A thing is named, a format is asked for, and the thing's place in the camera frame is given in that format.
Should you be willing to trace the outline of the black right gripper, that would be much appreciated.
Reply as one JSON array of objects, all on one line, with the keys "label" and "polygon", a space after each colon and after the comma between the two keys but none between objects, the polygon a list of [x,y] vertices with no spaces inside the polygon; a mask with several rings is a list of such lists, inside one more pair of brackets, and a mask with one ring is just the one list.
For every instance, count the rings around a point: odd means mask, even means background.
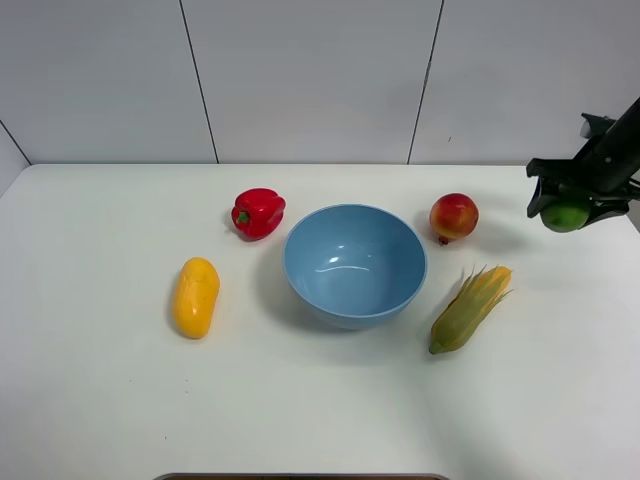
[{"label": "black right gripper", "polygon": [[[639,170],[639,102],[617,119],[583,113],[580,136],[586,143],[570,159],[532,159],[528,177],[536,177],[527,217],[535,218],[560,199],[559,186],[601,195],[613,195],[626,188]],[[628,199],[590,199],[584,229],[599,221],[625,216]]]}]

